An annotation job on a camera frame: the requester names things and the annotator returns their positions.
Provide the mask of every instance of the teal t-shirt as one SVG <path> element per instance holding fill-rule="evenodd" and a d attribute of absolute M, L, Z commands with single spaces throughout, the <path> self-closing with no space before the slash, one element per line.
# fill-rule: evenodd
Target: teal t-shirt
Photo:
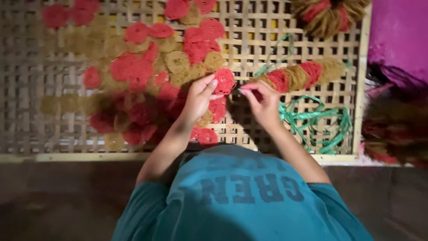
<path fill-rule="evenodd" d="M 332 185 L 281 159 L 233 145 L 189 159 L 170 188 L 135 188 L 112 241 L 373 240 Z"/>

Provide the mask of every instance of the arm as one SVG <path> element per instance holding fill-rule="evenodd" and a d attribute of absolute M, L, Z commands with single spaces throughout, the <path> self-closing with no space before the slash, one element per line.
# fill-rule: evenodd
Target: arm
<path fill-rule="evenodd" d="M 252 90 L 260 92 L 263 100 L 259 102 Z M 242 86 L 241 94 L 248 99 L 257 122 L 271 136 L 282 158 L 296 169 L 305 182 L 330 183 L 323 168 L 281 124 L 278 111 L 279 93 L 259 81 Z"/>
<path fill-rule="evenodd" d="M 137 184 L 147 181 L 172 182 L 179 165 L 174 160 L 186 150 L 195 123 L 207 111 L 210 100 L 223 96 L 212 95 L 218 83 L 213 79 L 214 75 L 210 75 L 192 84 L 183 111 L 144 163 Z"/>

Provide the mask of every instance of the dark floor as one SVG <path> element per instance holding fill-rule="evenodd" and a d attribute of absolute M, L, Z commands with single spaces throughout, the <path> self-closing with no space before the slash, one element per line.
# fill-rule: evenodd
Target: dark floor
<path fill-rule="evenodd" d="M 109 240 L 140 167 L 140 162 L 0 165 L 0 240 Z M 428 240 L 426 171 L 326 170 L 375 240 Z"/>

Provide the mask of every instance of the woven bamboo grid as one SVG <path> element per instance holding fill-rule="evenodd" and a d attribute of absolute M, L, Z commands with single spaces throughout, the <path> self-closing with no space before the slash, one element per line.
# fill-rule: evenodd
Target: woven bamboo grid
<path fill-rule="evenodd" d="M 39 101 L 43 95 L 90 94 L 81 85 L 81 74 L 87 67 L 84 57 L 76 57 L 72 53 L 44 54 L 43 46 L 46 43 L 43 42 L 40 9 L 53 3 L 55 1 L 1 1 L 0 109 L 3 114 L 0 115 L 0 154 L 109 152 L 104 148 L 102 135 L 89 126 L 87 116 L 82 111 L 57 114 L 55 117 L 44 116 L 39 112 Z M 58 3 L 70 5 L 72 1 Z M 117 28 L 117 31 L 123 31 L 133 21 L 142 21 L 148 25 L 165 21 L 176 30 L 177 41 L 182 41 L 185 26 L 164 20 L 163 7 L 164 1 L 110 0 L 102 3 L 100 14 L 110 15 L 110 25 Z M 327 56 L 352 63 L 353 66 L 347 68 L 341 79 L 324 86 L 312 87 L 309 91 L 286 94 L 281 100 L 289 102 L 304 94 L 316 96 L 326 103 L 326 108 L 346 107 L 353 126 L 360 127 L 361 120 L 354 116 L 361 26 L 354 26 L 330 39 L 311 38 L 305 36 L 290 12 L 291 3 L 284 0 L 219 0 L 215 10 L 206 17 L 217 18 L 225 26 L 226 37 L 218 42 L 238 85 L 244 84 L 265 62 L 275 62 L 287 55 L 289 42 L 283 42 L 267 60 L 272 46 L 286 33 L 292 33 L 295 40 L 293 55 L 281 63 L 280 67 Z M 60 35 L 56 43 L 59 47 L 63 46 Z M 251 117 L 247 102 L 238 97 L 236 91 L 229 97 L 233 105 L 232 115 L 228 113 L 221 124 L 210 124 L 208 128 L 216 130 L 221 142 L 272 153 L 273 143 Z M 312 110 L 316 105 L 312 101 L 302 100 L 296 107 L 297 111 L 303 112 Z M 335 121 L 334 118 L 326 119 L 320 122 L 318 129 L 322 130 Z M 339 148 L 340 154 L 355 153 L 353 145 L 354 149 L 359 145 L 359 138 L 356 138 L 358 143 L 353 143 L 353 132 L 351 129 L 346 135 Z M 316 138 L 320 141 L 332 137 L 318 132 Z M 315 153 L 321 148 L 320 145 L 310 147 Z M 122 151 L 150 151 L 150 148 L 136 149 L 127 146 Z"/>

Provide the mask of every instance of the hand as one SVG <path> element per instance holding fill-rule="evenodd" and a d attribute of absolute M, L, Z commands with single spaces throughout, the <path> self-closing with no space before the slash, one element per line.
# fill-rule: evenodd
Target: hand
<path fill-rule="evenodd" d="M 258 91 L 262 95 L 259 102 L 252 91 Z M 279 93 L 263 81 L 246 84 L 241 87 L 243 94 L 251 106 L 256 121 L 267 131 L 276 130 L 282 126 L 279 120 Z"/>
<path fill-rule="evenodd" d="M 180 118 L 192 127 L 208 110 L 210 100 L 218 99 L 223 95 L 212 94 L 217 87 L 218 80 L 214 75 L 204 77 L 192 84 L 187 96 L 186 104 Z"/>

